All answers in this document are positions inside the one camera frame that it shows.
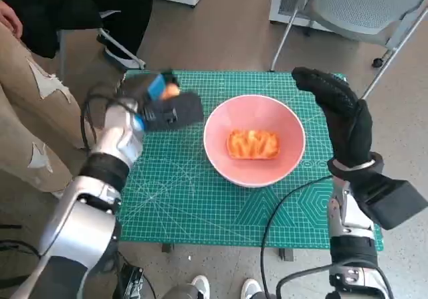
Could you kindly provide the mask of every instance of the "concrete floor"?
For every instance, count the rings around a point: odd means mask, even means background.
[[[268,21],[270,0],[201,0],[196,8],[155,1],[152,20],[139,56],[150,69],[172,67],[189,70],[267,70],[285,25]],[[424,22],[400,53],[378,88],[368,99],[374,120],[373,150],[385,159],[385,173],[408,179],[426,198],[428,178],[428,22]],[[100,59],[100,45],[93,31],[76,31],[67,37],[68,71],[66,84],[81,102],[95,82],[115,83],[120,76]],[[346,74],[351,86],[362,93],[374,76],[370,64],[381,56],[379,46],[356,43],[340,36],[314,31],[304,37],[292,30],[277,67],[290,71],[295,66],[318,68]],[[50,62],[43,65],[52,70]],[[31,115],[23,112],[26,120]],[[59,154],[75,173],[84,155],[49,132],[42,125],[32,130]],[[25,229],[8,232],[36,244],[48,213],[55,204],[49,195],[40,195],[20,180],[0,173],[3,184],[0,202],[2,222],[20,222]],[[428,283],[428,211],[393,231],[385,231],[385,251],[380,265],[387,273],[396,298],[426,298]],[[259,250],[256,248],[179,245],[165,255],[159,244],[123,243],[128,259],[146,269],[158,297],[171,286],[205,274],[211,282],[212,298],[238,298],[244,279],[261,281]],[[266,252],[268,284],[272,290],[286,274],[302,268],[327,264],[327,251],[296,250],[296,261],[281,262],[276,250]],[[0,278],[29,272],[34,262],[20,254],[2,254]],[[109,298],[112,276],[98,276],[88,284],[95,298]],[[330,291],[328,275],[297,280],[284,289],[284,298],[323,298]]]

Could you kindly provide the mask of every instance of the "human hand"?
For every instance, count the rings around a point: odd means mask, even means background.
[[[0,23],[6,26],[17,39],[22,36],[22,22],[8,4],[0,0]]]
[[[366,101],[332,74],[298,67],[292,76],[299,90],[313,93],[322,108],[334,158],[349,168],[371,161],[372,118]]]

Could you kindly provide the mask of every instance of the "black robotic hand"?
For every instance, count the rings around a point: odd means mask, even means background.
[[[344,80],[305,67],[294,68],[299,90],[315,95],[322,108],[334,158],[351,168],[371,160],[372,118],[365,100],[359,100]]]

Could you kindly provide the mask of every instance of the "cutting mat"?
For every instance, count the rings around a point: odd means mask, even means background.
[[[263,189],[226,181],[203,148],[204,124],[150,133],[124,189],[122,240],[260,246],[265,225],[280,199],[300,185],[328,175],[332,156],[324,115],[313,95],[297,90],[290,74],[266,72],[175,72],[183,90],[202,98],[205,119],[216,106],[242,94],[262,94],[288,105],[306,132],[300,165]],[[332,182],[292,195],[277,214],[268,245],[329,248],[326,204]],[[378,248],[382,241],[378,231]]]

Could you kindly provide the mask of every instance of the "pink bowl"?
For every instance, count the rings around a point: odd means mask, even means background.
[[[227,153],[232,130],[268,130],[280,138],[280,154],[273,160],[235,160]],[[208,117],[203,134],[208,159],[227,180],[242,187],[265,187],[290,174],[305,151],[305,132],[294,112],[261,95],[231,98]]]

